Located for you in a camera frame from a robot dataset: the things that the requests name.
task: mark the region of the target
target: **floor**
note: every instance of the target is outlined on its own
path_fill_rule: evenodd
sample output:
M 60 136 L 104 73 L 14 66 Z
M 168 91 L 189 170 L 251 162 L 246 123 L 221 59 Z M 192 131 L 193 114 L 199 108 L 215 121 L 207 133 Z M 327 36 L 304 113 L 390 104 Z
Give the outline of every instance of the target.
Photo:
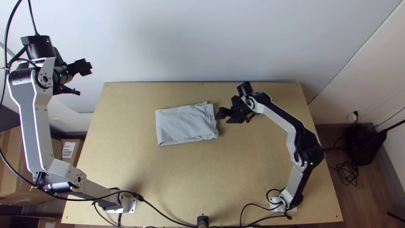
M 342 133 L 343 128 L 317 128 L 319 139 L 324 148 L 330 148 Z M 349 161 L 345 152 L 332 150 L 327 153 L 326 161 L 335 167 L 339 163 Z M 297 224 L 298 228 L 399 228 L 405 223 L 387 215 L 396 213 L 393 201 L 382 177 L 376 160 L 372 164 L 359 167 L 358 185 L 345 186 L 336 171 L 330 169 L 337 198 L 343 214 L 343 222 L 322 224 Z M 76 225 L 76 228 L 109 228 L 111 226 Z M 290 228 L 291 226 L 271 226 Z

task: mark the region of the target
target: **folded cloth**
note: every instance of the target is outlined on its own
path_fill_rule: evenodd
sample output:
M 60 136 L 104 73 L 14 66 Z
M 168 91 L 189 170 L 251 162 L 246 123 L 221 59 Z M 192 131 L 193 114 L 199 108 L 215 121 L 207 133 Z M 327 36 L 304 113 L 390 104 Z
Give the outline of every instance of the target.
M 214 107 L 207 102 L 159 109 L 155 114 L 159 146 L 218 138 Z

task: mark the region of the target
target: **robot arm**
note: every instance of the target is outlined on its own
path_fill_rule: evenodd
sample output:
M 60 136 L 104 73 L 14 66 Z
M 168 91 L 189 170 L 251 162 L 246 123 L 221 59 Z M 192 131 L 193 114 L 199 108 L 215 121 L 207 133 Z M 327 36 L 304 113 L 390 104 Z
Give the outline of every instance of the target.
M 230 118 L 227 123 L 243 123 L 257 114 L 264 114 L 287 132 L 287 149 L 291 155 L 293 168 L 287 186 L 272 202 L 285 204 L 285 211 L 301 204 L 302 191 L 312 170 L 324 159 L 325 153 L 316 135 L 305 128 L 304 124 L 278 107 L 265 92 L 253 92 L 250 83 L 244 82 L 238 86 L 239 96 L 232 97 L 232 107 L 220 107 L 216 119 Z
M 53 95 L 80 92 L 66 87 L 76 73 L 91 74 L 92 68 L 85 59 L 67 65 L 52 46 L 48 36 L 22 37 L 28 62 L 20 62 L 8 76 L 8 88 L 12 99 L 19 107 L 25 158 L 33 179 L 39 178 L 40 186 L 54 195 L 75 195 L 94 199 L 120 191 L 108 189 L 87 179 L 86 174 L 71 164 L 55 159 L 51 145 L 47 105 Z M 132 213 L 136 199 L 141 196 L 125 196 L 123 193 L 94 200 L 108 212 Z

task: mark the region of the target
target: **wooden table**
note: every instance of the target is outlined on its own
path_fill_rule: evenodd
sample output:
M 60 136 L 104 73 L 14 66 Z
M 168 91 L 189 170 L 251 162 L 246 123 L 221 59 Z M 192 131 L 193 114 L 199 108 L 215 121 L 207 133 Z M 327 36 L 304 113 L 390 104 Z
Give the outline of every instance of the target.
M 140 193 L 168 216 L 195 224 L 209 216 L 210 225 L 239 225 L 247 203 L 269 207 L 266 192 L 284 188 L 291 170 L 286 132 L 264 115 L 250 123 L 218 121 L 219 137 L 208 141 L 158 147 L 157 109 L 207 101 L 229 108 L 240 83 L 105 83 L 77 168 L 105 187 Z M 315 131 L 301 86 L 296 83 L 252 83 L 273 102 Z M 292 220 L 265 220 L 261 225 L 342 221 L 336 192 L 325 161 L 305 187 L 304 201 Z M 106 225 L 91 202 L 67 202 L 63 223 Z M 103 215 L 113 222 L 116 214 Z M 275 214 L 247 208 L 243 224 Z M 122 225 L 178 226 L 138 202 Z

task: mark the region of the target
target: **wire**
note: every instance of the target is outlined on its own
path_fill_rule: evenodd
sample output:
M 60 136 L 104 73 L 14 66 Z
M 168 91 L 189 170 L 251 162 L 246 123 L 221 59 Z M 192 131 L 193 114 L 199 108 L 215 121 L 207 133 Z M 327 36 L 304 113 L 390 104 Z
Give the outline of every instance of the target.
M 249 205 L 257 206 L 257 207 L 259 207 L 259 208 L 261 208 L 261 209 L 264 209 L 264 210 L 266 210 L 266 211 L 272 211 L 272 210 L 274 210 L 274 209 L 279 208 L 282 204 L 281 204 L 281 202 L 280 202 L 277 206 L 275 206 L 275 207 L 273 207 L 273 208 L 270 208 L 270 209 L 269 209 L 269 208 L 262 207 L 262 206 L 257 205 L 257 204 L 247 204 L 247 205 L 245 205 L 245 206 L 243 207 L 242 211 L 240 212 L 239 226 L 242 226 L 242 215 L 243 215 L 243 211 L 244 211 L 245 208 L 246 208 L 247 206 L 249 206 Z
M 28 63 L 30 63 L 31 65 L 35 66 L 35 67 L 38 67 L 33 61 L 28 60 L 28 59 L 24 59 L 24 58 L 16 58 L 16 59 L 14 59 L 13 62 L 15 62 L 15 61 L 17 61 L 17 60 L 25 61 L 25 62 L 28 62 Z
M 356 121 L 354 122 L 354 126 L 356 126 L 356 125 L 357 125 L 357 121 L 359 120 L 359 113 L 358 113 L 357 111 L 354 111 L 353 113 L 356 115 Z M 327 152 L 327 151 L 330 151 L 330 150 L 333 150 L 333 149 L 338 149 L 338 148 L 335 148 L 335 146 L 336 146 L 336 144 L 343 138 L 343 136 L 345 136 L 345 133 L 343 133 L 343 134 L 335 141 L 335 143 L 333 144 L 333 146 L 332 146 L 331 148 L 326 148 L 326 149 L 324 149 L 324 151 Z M 339 150 L 344 150 L 344 149 L 347 149 L 347 147 L 340 147 L 340 148 L 339 148 Z
M 178 221 L 176 221 L 176 220 L 174 220 L 174 219 L 171 219 L 171 218 L 169 218 L 168 216 L 166 216 L 165 214 L 163 214 L 162 212 L 160 212 L 160 210 L 158 210 L 156 207 L 154 207 L 154 206 L 153 206 L 152 204 L 150 204 L 148 201 L 144 200 L 144 202 L 145 202 L 147 205 L 149 205 L 151 208 L 153 208 L 155 211 L 157 211 L 161 216 L 167 218 L 168 220 L 170 220 L 170 221 L 172 221 L 172 222 L 174 222 L 174 223 L 177 223 L 177 224 L 182 225 L 182 226 L 190 227 L 190 228 L 196 228 L 196 227 L 197 227 L 197 226 L 195 226 L 195 225 L 189 225 L 189 224 L 181 223 L 181 222 L 178 222 Z
M 24 46 L 14 57 L 10 59 L 8 62 L 7 68 L 11 68 L 11 64 L 16 61 L 16 59 L 20 58 L 22 54 L 27 50 L 27 46 Z
M 283 190 L 284 190 L 284 188 L 281 189 L 281 190 L 278 190 L 278 189 L 275 189 L 275 188 L 268 190 L 267 193 L 266 193 L 266 199 L 267 199 L 267 201 L 269 201 L 269 203 L 274 204 L 274 205 L 281 204 L 281 201 L 278 202 L 278 203 L 273 203 L 273 202 L 271 202 L 271 201 L 269 200 L 269 193 L 272 192 L 272 191 L 278 191 L 278 193 L 280 194 Z
M 263 221 L 263 220 L 272 219 L 272 218 L 280 218 L 280 217 L 287 217 L 287 218 L 289 218 L 289 217 L 291 217 L 291 216 L 287 215 L 286 213 L 285 213 L 284 215 L 268 216 L 268 217 L 264 217 L 264 218 L 262 218 L 262 219 L 259 219 L 259 220 L 256 220 L 256 221 L 250 223 L 249 225 L 247 225 L 247 227 L 252 226 L 252 225 L 255 225 L 256 223 L 261 222 L 261 221 Z
M 28 8 L 30 9 L 32 26 L 34 27 L 35 35 L 39 35 L 37 27 L 35 26 L 34 16 L 32 15 L 31 0 L 28 0 Z
M 384 124 L 385 122 L 387 122 L 388 120 L 390 120 L 391 118 L 393 118 L 394 116 L 396 116 L 398 113 L 400 113 L 402 110 L 405 109 L 405 106 L 402 107 L 401 110 L 397 111 L 394 115 L 392 115 L 390 118 L 386 119 L 384 122 L 375 125 L 371 130 L 376 130 L 380 125 Z
M 346 186 L 357 186 L 357 177 L 359 176 L 359 170 L 356 165 L 349 162 L 337 164 L 336 168 L 328 166 L 329 168 L 337 171 L 340 180 Z
M 121 217 L 122 217 L 122 213 L 118 214 L 118 226 L 121 226 Z
M 92 203 L 92 205 L 94 206 L 94 209 L 96 209 L 97 214 L 98 214 L 100 217 L 102 217 L 106 222 L 110 223 L 112 226 L 115 226 L 115 227 L 118 227 L 118 228 L 122 228 L 121 226 L 115 225 L 114 223 L 112 223 L 112 222 L 110 222 L 108 219 L 106 219 L 104 216 L 102 216 L 102 215 L 100 214 L 100 212 L 97 210 L 96 202 Z

